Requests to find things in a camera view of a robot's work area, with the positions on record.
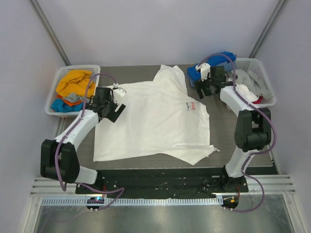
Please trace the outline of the blue checkered cloth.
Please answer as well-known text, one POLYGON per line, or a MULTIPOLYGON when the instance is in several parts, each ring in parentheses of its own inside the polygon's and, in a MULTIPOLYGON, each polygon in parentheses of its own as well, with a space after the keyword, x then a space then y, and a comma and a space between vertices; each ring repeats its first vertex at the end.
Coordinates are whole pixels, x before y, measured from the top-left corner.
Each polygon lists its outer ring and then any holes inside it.
MULTIPOLYGON (((216 66, 224 66, 225 72, 230 72, 230 71, 233 70, 233 67, 232 67, 232 65, 231 65, 231 63, 229 61, 223 62, 223 63, 219 63, 216 66)), ((187 79, 189 80, 190 86, 192 88, 195 88, 194 82, 199 80, 199 79, 201 79, 201 74, 200 74, 200 72, 198 72, 196 70, 196 65, 187 68, 186 76, 187 76, 187 79)))

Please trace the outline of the blue t-shirt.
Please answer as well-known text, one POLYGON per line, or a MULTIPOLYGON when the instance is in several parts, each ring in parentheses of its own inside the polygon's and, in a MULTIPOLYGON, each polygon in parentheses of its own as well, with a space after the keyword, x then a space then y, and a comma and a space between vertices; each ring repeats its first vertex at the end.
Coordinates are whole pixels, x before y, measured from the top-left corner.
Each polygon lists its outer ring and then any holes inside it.
MULTIPOLYGON (((235 64, 236 58, 237 58, 236 54, 233 54, 233 53, 227 52, 227 51, 220 52, 220 54, 228 56, 232 60, 233 64, 236 65, 235 64)), ((228 61, 228 59, 223 57, 223 56, 213 56, 207 60, 207 63, 210 64, 211 66, 216 66, 219 63, 223 63, 223 62, 227 62, 227 61, 228 61)))

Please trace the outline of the white t-shirt red print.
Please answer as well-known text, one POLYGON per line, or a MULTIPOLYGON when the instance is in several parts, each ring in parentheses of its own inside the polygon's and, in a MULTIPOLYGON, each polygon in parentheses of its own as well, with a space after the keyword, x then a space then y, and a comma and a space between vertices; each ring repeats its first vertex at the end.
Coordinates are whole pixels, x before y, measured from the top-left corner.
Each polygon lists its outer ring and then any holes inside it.
POLYGON ((188 95, 178 66, 161 65, 152 81, 122 88, 121 115, 95 127, 95 162, 167 154, 194 165, 216 151, 207 108, 188 95))

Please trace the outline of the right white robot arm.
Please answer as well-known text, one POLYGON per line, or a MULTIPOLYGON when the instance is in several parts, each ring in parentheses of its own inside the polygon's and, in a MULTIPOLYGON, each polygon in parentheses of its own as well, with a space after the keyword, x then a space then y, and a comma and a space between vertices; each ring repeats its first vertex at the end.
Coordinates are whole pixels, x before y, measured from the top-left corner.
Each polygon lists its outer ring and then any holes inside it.
POLYGON ((230 161, 223 167, 219 189, 235 192, 245 185, 245 170, 253 157, 271 142, 271 113, 267 108, 254 106, 238 89, 239 76, 225 75, 223 66, 197 65, 200 78, 194 82, 199 98, 219 94, 237 116, 234 131, 236 148, 230 161))

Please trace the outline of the grey t-shirt in basket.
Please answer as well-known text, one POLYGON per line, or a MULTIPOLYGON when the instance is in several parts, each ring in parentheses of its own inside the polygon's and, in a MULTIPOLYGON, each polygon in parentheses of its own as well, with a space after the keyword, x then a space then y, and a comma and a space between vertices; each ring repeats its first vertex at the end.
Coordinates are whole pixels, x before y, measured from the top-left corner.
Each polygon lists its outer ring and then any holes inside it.
POLYGON ((237 84, 244 84, 246 85, 250 91, 252 91, 256 96, 267 99, 272 96, 271 92, 266 90, 263 86, 262 81, 259 80, 258 76, 253 73, 252 71, 243 71, 243 70, 236 70, 236 85, 237 84))

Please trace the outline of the white shirt in basket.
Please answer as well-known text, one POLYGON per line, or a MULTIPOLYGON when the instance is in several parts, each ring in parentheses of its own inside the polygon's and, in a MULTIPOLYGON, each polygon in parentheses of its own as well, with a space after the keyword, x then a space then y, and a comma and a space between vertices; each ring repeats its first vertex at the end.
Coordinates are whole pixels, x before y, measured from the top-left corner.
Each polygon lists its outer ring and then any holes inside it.
POLYGON ((250 102, 256 102, 259 97, 256 96, 249 88, 244 84, 237 84, 238 91, 250 102))

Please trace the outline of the orange shirt left basket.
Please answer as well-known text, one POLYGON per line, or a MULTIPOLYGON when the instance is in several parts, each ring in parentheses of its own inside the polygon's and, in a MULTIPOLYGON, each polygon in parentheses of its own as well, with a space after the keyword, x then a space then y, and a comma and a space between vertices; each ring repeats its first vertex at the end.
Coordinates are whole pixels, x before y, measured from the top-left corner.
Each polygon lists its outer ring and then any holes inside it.
POLYGON ((65 104, 67 104, 68 106, 70 106, 70 107, 72 107, 72 106, 75 106, 75 105, 78 105, 78 104, 80 104, 80 103, 82 103, 83 102, 83 100, 78 100, 78 101, 76 101, 76 102, 70 102, 70 101, 68 101, 68 100, 65 100, 62 96, 60 96, 60 95, 56 95, 56 98, 57 99, 61 99, 65 104))

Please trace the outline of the left white plastic basket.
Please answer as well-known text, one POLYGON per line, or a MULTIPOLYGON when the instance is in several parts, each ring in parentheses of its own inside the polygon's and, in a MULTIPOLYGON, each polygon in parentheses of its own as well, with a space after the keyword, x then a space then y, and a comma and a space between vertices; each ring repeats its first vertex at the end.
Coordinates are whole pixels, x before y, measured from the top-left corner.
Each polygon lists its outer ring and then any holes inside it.
POLYGON ((50 116, 57 116, 57 117, 62 117, 62 118, 67 118, 67 117, 76 117, 79 114, 78 112, 67 112, 67 113, 63 113, 63 112, 55 112, 51 106, 52 103, 54 102, 54 100, 56 99, 57 93, 56 93, 56 87, 58 85, 58 83, 60 82, 60 80, 67 75, 67 73, 71 70, 87 70, 87 71, 91 71, 92 75, 100 73, 101 68, 98 65, 75 65, 75 66, 65 66, 60 68, 55 76, 54 76, 54 80, 52 83, 52 87, 50 90, 50 93, 48 95, 48 99, 47 99, 47 103, 46 103, 46 107, 45 107, 45 112, 46 114, 50 115, 50 116))

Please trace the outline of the white plastic basket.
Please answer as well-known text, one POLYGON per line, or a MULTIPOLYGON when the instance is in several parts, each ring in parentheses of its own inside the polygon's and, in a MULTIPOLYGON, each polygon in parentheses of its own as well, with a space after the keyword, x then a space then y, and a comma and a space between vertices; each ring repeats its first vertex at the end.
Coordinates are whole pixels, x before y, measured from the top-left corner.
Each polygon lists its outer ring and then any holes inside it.
POLYGON ((67 75, 67 73, 71 70, 87 70, 87 71, 91 71, 92 75, 100 73, 101 68, 98 65, 75 65, 75 66, 65 66, 60 68, 55 76, 54 76, 54 80, 52 83, 52 87, 50 90, 50 93, 48 95, 48 99, 47 99, 47 103, 46 103, 46 107, 45 107, 45 112, 46 114, 50 115, 50 116, 57 116, 57 117, 62 117, 62 118, 67 118, 67 117, 76 117, 79 114, 78 112, 67 112, 67 113, 63 113, 63 112, 55 112, 51 106, 52 103, 54 102, 54 100, 56 99, 57 93, 56 93, 56 87, 58 85, 58 83, 60 82, 60 80, 67 75))
POLYGON ((252 71, 255 73, 259 80, 262 81, 264 88, 271 92, 272 96, 267 99, 263 98, 259 104, 259 107, 274 106, 276 104, 274 90, 262 62, 255 58, 237 58, 235 65, 236 69, 241 69, 245 72, 252 71))

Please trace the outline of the teal t-shirt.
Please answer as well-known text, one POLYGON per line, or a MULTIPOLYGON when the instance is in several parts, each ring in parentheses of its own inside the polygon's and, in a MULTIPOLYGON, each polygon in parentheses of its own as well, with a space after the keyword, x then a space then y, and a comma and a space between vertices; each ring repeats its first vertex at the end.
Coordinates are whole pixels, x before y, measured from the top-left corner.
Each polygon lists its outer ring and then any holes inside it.
POLYGON ((69 106, 62 99, 55 99, 51 105, 51 109, 58 113, 79 112, 82 110, 83 103, 69 106))

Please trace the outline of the red shirt in basket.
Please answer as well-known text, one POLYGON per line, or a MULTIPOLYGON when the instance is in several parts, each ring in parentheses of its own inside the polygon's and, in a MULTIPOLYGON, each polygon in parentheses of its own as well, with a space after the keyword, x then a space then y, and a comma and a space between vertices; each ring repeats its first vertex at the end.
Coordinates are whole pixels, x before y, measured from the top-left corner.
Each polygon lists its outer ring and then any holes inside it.
POLYGON ((262 100, 263 100, 263 96, 260 96, 256 101, 251 102, 251 105, 261 104, 262 100))

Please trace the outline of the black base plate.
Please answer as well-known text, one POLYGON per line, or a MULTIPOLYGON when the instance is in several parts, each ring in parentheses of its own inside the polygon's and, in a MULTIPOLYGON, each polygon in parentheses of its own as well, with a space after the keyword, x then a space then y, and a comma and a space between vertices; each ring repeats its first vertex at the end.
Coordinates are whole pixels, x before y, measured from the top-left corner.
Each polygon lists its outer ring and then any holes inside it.
POLYGON ((222 168, 101 170, 101 191, 124 188, 123 199, 198 199, 247 193, 244 176, 229 178, 222 168))

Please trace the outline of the right aluminium corner post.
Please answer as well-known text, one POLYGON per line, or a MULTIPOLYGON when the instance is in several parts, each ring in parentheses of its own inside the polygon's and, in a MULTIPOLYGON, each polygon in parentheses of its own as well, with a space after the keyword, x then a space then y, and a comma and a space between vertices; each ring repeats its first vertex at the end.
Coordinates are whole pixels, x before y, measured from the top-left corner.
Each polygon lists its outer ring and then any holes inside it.
POLYGON ((289 0, 278 0, 277 1, 276 6, 274 7, 272 13, 270 14, 268 21, 266 22, 259 38, 257 39, 250 55, 248 56, 249 58, 255 58, 257 56, 258 52, 260 51, 266 39, 268 38, 268 35, 272 31, 274 25, 276 24, 277 20, 281 16, 288 2, 289 0))

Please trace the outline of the aluminium corner post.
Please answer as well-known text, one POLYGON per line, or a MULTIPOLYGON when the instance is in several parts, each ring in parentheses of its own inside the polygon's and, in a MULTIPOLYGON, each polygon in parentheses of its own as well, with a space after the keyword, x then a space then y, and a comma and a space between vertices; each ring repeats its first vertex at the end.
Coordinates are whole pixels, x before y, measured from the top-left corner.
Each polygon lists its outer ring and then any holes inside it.
POLYGON ((268 35, 272 31, 274 25, 276 24, 277 20, 281 16, 288 2, 289 0, 278 0, 277 1, 276 6, 274 7, 272 13, 270 14, 268 21, 266 22, 259 38, 257 39, 250 55, 248 56, 249 58, 255 58, 257 56, 258 52, 260 51, 266 39, 268 38, 268 35))
POLYGON ((71 66, 71 62, 66 55, 63 47, 61 46, 60 41, 58 40, 51 24, 49 23, 44 11, 42 10, 39 2, 37 0, 29 0, 29 3, 34 10, 35 14, 37 15, 39 21, 41 22, 43 28, 45 29, 48 37, 50 38, 51 42, 53 43, 56 51, 60 55, 61 59, 63 60, 64 64, 67 66, 71 66))

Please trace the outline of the left aluminium corner post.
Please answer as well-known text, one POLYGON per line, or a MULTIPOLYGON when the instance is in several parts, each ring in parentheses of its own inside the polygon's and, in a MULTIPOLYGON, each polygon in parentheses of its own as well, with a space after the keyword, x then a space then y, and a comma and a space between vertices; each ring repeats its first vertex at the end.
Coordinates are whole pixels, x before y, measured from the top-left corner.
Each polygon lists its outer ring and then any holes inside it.
POLYGON ((67 66, 71 66, 71 62, 66 55, 63 47, 61 46, 60 41, 58 40, 51 24, 49 23, 44 11, 42 10, 39 2, 37 0, 29 0, 29 3, 34 10, 35 14, 37 15, 39 21, 41 22, 43 28, 45 29, 48 37, 50 38, 51 42, 53 43, 56 51, 60 55, 61 59, 63 60, 64 64, 67 66))

